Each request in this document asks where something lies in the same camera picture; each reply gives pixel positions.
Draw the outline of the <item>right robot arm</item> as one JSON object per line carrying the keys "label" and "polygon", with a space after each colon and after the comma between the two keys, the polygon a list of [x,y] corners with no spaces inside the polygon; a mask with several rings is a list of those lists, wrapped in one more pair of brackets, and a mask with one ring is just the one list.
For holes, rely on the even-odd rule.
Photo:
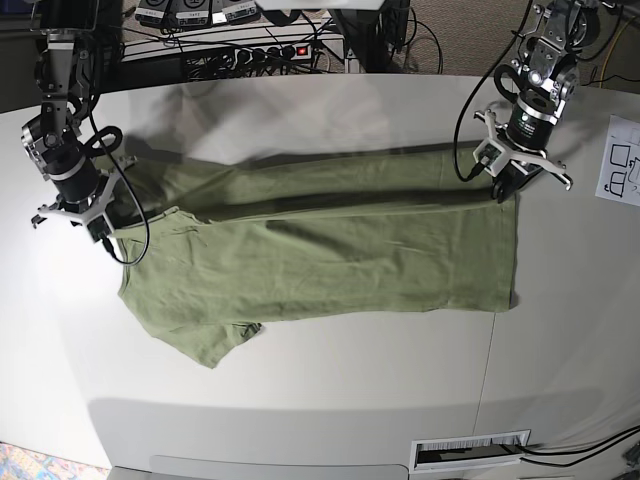
{"label": "right robot arm", "polygon": [[27,156],[57,190],[54,203],[40,207],[32,225],[59,217],[84,227],[94,242],[115,231],[108,208],[124,172],[136,163],[133,157],[114,157],[123,140],[117,127],[80,139],[82,122],[100,97],[104,54],[95,37],[99,10],[98,1],[33,3],[32,29],[46,39],[35,68],[41,108],[21,134]]}

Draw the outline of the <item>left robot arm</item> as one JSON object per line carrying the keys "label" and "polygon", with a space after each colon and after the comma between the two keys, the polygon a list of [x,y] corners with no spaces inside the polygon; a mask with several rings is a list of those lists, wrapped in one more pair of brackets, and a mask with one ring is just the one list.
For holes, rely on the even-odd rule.
{"label": "left robot arm", "polygon": [[553,160],[547,145],[579,84],[583,51],[600,35],[601,1],[551,1],[536,5],[535,25],[518,35],[524,52],[493,71],[494,86],[511,106],[501,123],[490,109],[474,118],[487,136],[473,152],[472,174],[492,178],[491,198],[503,203],[538,174],[546,172],[569,190],[566,166]]}

